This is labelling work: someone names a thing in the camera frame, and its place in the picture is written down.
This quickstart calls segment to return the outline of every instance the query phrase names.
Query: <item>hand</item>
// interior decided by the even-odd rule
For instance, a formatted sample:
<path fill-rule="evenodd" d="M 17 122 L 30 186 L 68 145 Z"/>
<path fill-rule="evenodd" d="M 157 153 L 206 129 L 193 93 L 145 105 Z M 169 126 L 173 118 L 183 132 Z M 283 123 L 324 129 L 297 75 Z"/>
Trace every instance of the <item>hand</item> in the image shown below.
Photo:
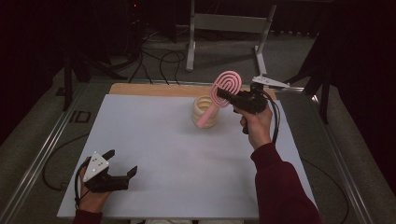
<path fill-rule="evenodd" d="M 110 196 L 111 192 L 105 192 L 105 193 L 93 193 L 91 191 L 88 192 L 89 190 L 87 189 L 87 187 L 84 186 L 84 182 L 82 182 L 82 178 L 86 171 L 87 171 L 87 167 L 84 167 L 81 169 L 81 172 L 79 173 L 79 181 L 81 183 L 80 197 L 82 198 L 79 202 L 78 209 L 92 213 L 101 213 L 103 206 L 105 205 L 105 202 L 108 196 Z"/>
<path fill-rule="evenodd" d="M 235 106 L 233 109 L 242 115 L 240 123 L 242 127 L 247 126 L 248 140 L 255 150 L 271 142 L 270 127 L 273 113 L 269 105 L 259 114 L 250 114 Z"/>

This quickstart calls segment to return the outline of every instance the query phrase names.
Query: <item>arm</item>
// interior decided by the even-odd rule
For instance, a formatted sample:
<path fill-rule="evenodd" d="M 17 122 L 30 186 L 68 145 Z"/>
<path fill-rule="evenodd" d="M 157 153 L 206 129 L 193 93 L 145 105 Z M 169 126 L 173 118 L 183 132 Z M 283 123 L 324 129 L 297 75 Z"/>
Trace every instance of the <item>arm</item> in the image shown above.
<path fill-rule="evenodd" d="M 82 184 L 82 177 L 85 174 L 87 167 L 84 167 L 79 173 L 79 180 L 81 183 L 80 202 L 76 210 L 76 216 L 73 224 L 99 224 L 102 220 L 102 209 L 111 192 L 93 193 L 90 192 L 84 184 Z"/>
<path fill-rule="evenodd" d="M 241 125 L 248 127 L 248 140 L 255 149 L 251 159 L 257 168 L 260 223 L 321 223 L 318 209 L 305 195 L 294 167 L 280 159 L 271 143 L 271 109 L 267 106 L 256 115 L 234 109 L 243 115 Z"/>

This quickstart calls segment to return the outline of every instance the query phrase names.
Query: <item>pink spatula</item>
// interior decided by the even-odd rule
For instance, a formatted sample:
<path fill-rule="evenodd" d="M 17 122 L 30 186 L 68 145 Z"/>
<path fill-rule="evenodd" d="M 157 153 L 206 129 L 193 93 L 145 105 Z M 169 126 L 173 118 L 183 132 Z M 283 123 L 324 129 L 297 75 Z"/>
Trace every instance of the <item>pink spatula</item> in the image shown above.
<path fill-rule="evenodd" d="M 196 125 L 199 128 L 203 128 L 210 118 L 212 113 L 218 107 L 226 107 L 230 102 L 217 96 L 218 88 L 229 91 L 230 93 L 237 94 L 241 90 L 242 80 L 239 74 L 233 71 L 226 71 L 221 73 L 212 85 L 210 90 L 210 98 L 212 99 L 212 104 L 206 110 L 206 112 L 198 118 Z"/>

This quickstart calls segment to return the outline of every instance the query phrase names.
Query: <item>maroon sleeve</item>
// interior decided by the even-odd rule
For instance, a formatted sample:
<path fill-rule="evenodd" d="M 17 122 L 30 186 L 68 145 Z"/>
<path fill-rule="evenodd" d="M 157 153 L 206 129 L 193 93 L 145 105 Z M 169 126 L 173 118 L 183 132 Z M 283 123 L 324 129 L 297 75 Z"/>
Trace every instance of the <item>maroon sleeve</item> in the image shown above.
<path fill-rule="evenodd" d="M 261 224 L 321 223 L 318 209 L 305 195 L 292 164 L 282 161 L 274 144 L 257 148 L 251 155 Z"/>
<path fill-rule="evenodd" d="M 91 213 L 83 210 L 76 210 L 73 224 L 100 224 L 102 213 Z"/>

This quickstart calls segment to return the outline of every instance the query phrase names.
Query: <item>person's left hand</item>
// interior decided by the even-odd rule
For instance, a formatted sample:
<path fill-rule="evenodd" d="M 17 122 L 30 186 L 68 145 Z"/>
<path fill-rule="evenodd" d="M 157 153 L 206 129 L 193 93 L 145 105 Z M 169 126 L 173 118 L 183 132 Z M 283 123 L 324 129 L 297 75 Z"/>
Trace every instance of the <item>person's left hand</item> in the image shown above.
<path fill-rule="evenodd" d="M 88 192 L 89 190 L 84 186 L 84 182 L 82 182 L 82 178 L 86 171 L 87 167 L 84 167 L 81 169 L 81 172 L 79 172 L 79 181 L 81 183 L 80 197 L 82 198 L 79 202 L 78 209 L 92 213 L 101 213 L 103 206 L 105 205 L 105 202 L 112 191 L 104 193 L 93 193 L 91 191 Z"/>

